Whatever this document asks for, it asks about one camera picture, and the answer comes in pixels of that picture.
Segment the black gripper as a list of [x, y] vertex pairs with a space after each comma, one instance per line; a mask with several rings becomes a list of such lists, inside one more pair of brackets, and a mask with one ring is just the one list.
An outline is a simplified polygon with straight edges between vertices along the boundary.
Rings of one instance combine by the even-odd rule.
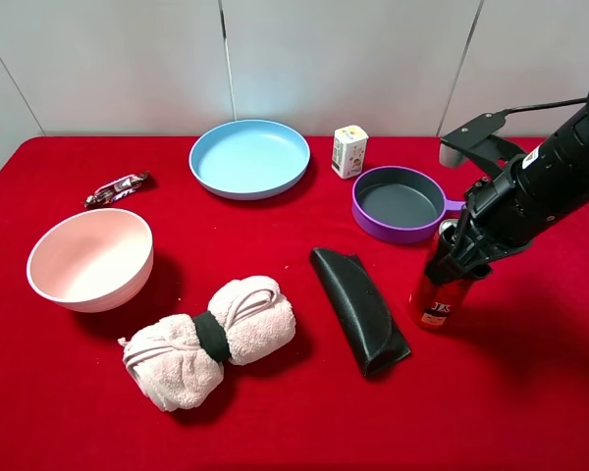
[[439, 237], [425, 265], [426, 277], [436, 286], [462, 277], [485, 279], [492, 273], [488, 263], [525, 250], [540, 233], [537, 205], [510, 167], [476, 183], [465, 197], [454, 246]]

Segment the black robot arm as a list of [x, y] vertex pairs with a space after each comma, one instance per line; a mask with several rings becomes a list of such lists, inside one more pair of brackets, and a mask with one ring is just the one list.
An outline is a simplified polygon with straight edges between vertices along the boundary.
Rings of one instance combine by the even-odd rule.
[[541, 233], [589, 203], [589, 92], [578, 111], [534, 150], [499, 137], [512, 109], [485, 113], [446, 134], [440, 162], [468, 160], [484, 178], [461, 201], [425, 274], [440, 286], [528, 248]]

